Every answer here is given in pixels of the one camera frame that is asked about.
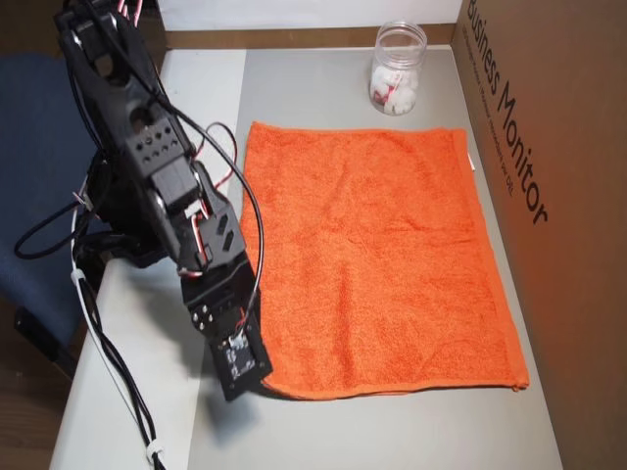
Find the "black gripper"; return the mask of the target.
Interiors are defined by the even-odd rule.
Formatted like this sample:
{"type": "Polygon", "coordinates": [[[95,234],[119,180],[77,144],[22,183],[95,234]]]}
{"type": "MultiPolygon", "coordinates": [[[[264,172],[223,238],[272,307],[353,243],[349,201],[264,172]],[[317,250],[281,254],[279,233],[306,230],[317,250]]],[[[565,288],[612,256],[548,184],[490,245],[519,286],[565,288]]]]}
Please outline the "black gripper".
{"type": "Polygon", "coordinates": [[[261,340],[261,291],[247,312],[255,274],[246,254],[232,262],[210,269],[200,277],[182,277],[183,303],[189,310],[193,326],[211,344],[221,344],[241,330],[249,338],[261,340]]]}

